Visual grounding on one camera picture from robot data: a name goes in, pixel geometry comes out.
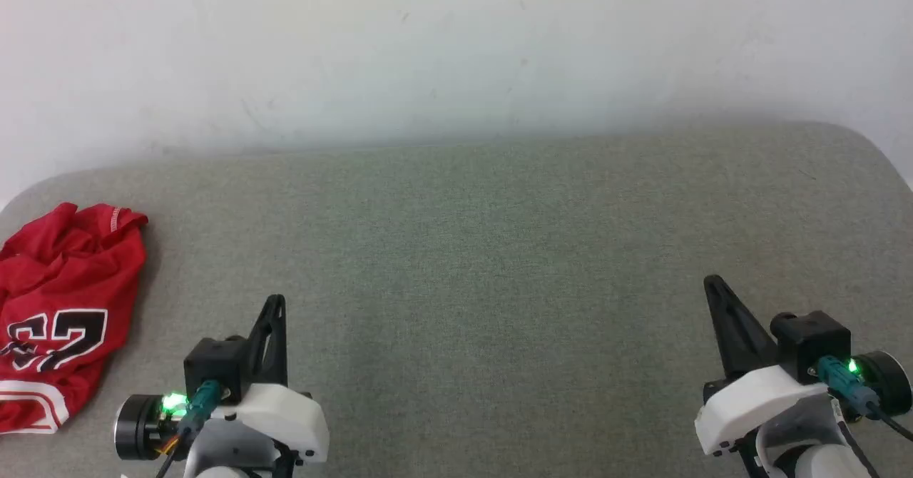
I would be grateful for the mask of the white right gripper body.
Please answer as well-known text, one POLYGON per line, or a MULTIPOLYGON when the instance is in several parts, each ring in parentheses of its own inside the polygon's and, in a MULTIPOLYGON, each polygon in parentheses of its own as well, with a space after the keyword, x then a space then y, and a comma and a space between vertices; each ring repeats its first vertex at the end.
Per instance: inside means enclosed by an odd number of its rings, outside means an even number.
POLYGON ((832 405, 822 382, 802 385, 778 365, 750 371, 705 401, 695 417, 704 455, 727 452, 737 443, 759 458, 789 449, 832 446, 832 405))

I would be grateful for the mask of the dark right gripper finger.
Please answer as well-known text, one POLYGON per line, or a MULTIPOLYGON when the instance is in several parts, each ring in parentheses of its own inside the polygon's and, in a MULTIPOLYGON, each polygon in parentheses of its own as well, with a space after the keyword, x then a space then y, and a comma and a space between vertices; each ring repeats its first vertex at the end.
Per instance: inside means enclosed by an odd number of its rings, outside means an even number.
POLYGON ((727 380, 736 380, 743 374, 740 366, 743 357, 740 310, 743 303, 719 275, 705 276, 703 286, 724 377, 727 380))
POLYGON ((741 370, 744 374, 769 367, 776 363, 776 342, 770 337, 762 323, 743 305, 740 310, 740 334, 743 338, 743 356, 741 357, 741 370))

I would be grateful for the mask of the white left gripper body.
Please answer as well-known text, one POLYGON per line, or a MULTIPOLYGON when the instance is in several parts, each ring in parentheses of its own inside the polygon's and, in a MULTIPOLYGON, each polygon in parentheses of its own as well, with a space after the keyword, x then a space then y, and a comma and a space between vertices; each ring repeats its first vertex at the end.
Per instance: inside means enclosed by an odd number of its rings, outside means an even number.
POLYGON ((203 464, 272 464, 281 444, 324 464, 330 431, 319 403, 277 384, 253 384, 241 403, 216 407, 203 426, 203 464))

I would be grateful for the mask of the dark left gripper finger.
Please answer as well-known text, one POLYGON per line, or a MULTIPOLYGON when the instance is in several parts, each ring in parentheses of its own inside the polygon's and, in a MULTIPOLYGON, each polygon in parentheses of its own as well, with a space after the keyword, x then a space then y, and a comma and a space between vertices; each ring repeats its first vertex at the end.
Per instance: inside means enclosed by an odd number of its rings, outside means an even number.
POLYGON ((279 321, 280 296, 270 294, 248 336, 248 379, 251 383, 280 384, 278 351, 272 345, 272 335, 275 334, 279 321))
POLYGON ((263 325, 263 378, 266 382, 288 385, 286 299, 267 297, 263 325))

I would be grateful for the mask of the red basketball jersey white trim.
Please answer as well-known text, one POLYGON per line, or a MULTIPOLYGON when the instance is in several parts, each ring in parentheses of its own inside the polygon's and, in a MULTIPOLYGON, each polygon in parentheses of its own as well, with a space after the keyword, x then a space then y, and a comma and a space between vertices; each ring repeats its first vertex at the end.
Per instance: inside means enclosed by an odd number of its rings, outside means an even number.
POLYGON ((147 215, 62 203, 0 248, 0 435, 52 434, 127 341, 147 215))

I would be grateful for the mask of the grey-green fabric sofa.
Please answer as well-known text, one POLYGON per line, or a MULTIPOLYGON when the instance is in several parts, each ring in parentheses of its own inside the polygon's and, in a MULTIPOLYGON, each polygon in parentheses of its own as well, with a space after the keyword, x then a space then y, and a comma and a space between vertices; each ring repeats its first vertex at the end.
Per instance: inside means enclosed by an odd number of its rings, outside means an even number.
POLYGON ((823 123, 186 158, 68 173, 0 212, 147 215, 126 347, 56 434, 0 436, 0 478, 153 478, 116 456, 133 393, 183 387, 205 336, 283 294, 290 386, 330 427, 296 478, 743 478, 701 451, 722 375, 703 279, 763 325, 822 310, 913 372, 913 191, 823 123))

